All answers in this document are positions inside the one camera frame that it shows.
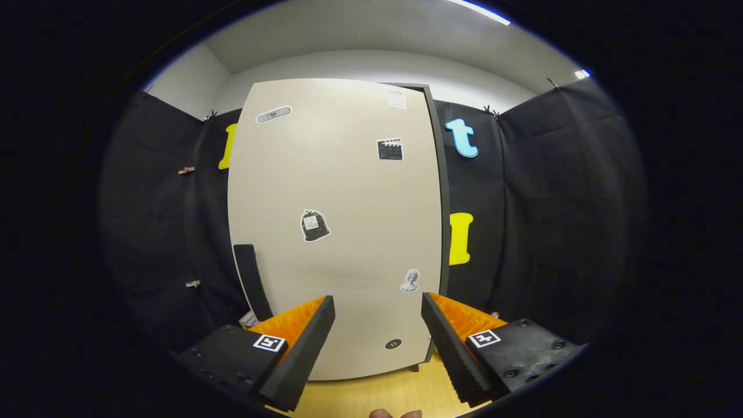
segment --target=white wall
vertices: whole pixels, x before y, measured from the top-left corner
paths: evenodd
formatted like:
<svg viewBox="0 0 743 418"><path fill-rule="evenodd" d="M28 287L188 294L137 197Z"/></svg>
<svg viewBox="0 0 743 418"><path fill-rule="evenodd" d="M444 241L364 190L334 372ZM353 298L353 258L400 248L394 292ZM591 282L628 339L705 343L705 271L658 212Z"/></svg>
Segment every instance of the white wall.
<svg viewBox="0 0 743 418"><path fill-rule="evenodd" d="M177 58L143 89L152 86L151 95L204 119L214 109L217 96L229 79L230 72L206 45L200 43Z"/></svg>
<svg viewBox="0 0 743 418"><path fill-rule="evenodd" d="M346 78L387 83L424 83L436 100L496 112L536 96L502 77L443 58L397 51L329 51L269 62L233 75L214 102L219 113L240 109L257 82L290 78Z"/></svg>

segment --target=wooden floor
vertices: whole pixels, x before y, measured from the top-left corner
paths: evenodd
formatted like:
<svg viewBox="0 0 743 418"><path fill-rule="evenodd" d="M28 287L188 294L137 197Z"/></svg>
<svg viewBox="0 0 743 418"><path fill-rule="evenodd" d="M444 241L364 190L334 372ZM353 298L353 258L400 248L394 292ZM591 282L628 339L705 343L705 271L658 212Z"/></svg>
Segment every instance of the wooden floor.
<svg viewBox="0 0 743 418"><path fill-rule="evenodd" d="M397 370L359 379L307 382L296 410L282 414L296 418L367 418L379 408L394 418L417 409L424 418L453 418L477 409L459 402L441 357L434 352L430 362L420 365L419 372Z"/></svg>

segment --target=ceiling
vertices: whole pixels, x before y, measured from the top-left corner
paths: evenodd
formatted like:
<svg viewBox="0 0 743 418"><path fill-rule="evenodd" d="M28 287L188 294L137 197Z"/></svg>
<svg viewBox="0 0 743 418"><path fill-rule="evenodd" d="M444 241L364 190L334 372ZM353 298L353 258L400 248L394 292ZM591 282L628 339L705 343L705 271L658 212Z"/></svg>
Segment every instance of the ceiling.
<svg viewBox="0 0 743 418"><path fill-rule="evenodd" d="M581 67L540 38L445 0L289 0L211 36L232 74L297 55L381 49L471 65L535 94L575 81Z"/></svg>

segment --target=black fabric backdrop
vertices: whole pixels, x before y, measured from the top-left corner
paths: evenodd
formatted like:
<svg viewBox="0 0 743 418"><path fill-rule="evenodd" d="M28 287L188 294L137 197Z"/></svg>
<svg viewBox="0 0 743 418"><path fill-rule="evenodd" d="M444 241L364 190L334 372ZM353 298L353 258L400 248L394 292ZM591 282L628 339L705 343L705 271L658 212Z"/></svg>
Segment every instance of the black fabric backdrop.
<svg viewBox="0 0 743 418"><path fill-rule="evenodd" d="M440 100L435 100L435 105L444 136L451 213L473 216L467 237L470 261L449 267L447 297L486 310L493 297L503 243L505 191L500 134L495 118L485 110ZM478 149L475 158L464 157L454 146L452 131L445 125L456 118L473 129L470 144Z"/></svg>
<svg viewBox="0 0 743 418"><path fill-rule="evenodd" d="M632 277L646 189L635 140L590 79L500 115L435 101L451 213L473 215L470 261L450 266L447 295L506 321L530 317L581 344ZM199 120L155 97L133 99L101 183L109 268L156 341L185 349L249 309L231 249L219 170L241 109ZM475 158L445 123L473 128ZM178 175L182 167L195 171ZM185 283L200 280L198 288Z"/></svg>
<svg viewBox="0 0 743 418"><path fill-rule="evenodd" d="M202 126L155 97L138 95L103 165L99 224L106 263L135 317L169 350L183 350L248 311L229 235L227 249L220 246L227 227L227 212L220 211L227 204L227 174L216 172L226 138L218 123ZM194 166L199 140L201 176L178 175ZM219 148L214 157L212 150ZM213 164L205 162L210 158L216 158ZM194 280L201 285L186 287Z"/></svg>
<svg viewBox="0 0 743 418"><path fill-rule="evenodd" d="M505 321L531 317L583 343L631 282L647 190L625 118L591 79L500 115L505 234L493 299Z"/></svg>

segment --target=door frame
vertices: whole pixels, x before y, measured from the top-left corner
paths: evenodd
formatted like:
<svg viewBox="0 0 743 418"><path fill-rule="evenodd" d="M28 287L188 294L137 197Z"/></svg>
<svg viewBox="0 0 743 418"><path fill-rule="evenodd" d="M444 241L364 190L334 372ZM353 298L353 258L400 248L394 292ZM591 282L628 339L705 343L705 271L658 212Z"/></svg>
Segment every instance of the door frame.
<svg viewBox="0 0 743 418"><path fill-rule="evenodd" d="M441 125L438 121L436 106L431 95L431 88L427 84L418 83L380 83L388 86L401 87L420 91L426 97L428 113L431 118L431 127L433 128L433 142L436 146L436 161L438 162L438 184L441 193L441 279L438 285L438 293L442 296L447 295L449 286L449 252L451 251L452 229L449 223L450 205L449 205L449 174L447 172L447 160L444 156L444 136L441 134ZM433 340L428 347L426 359L423 363L431 361L433 355Z"/></svg>

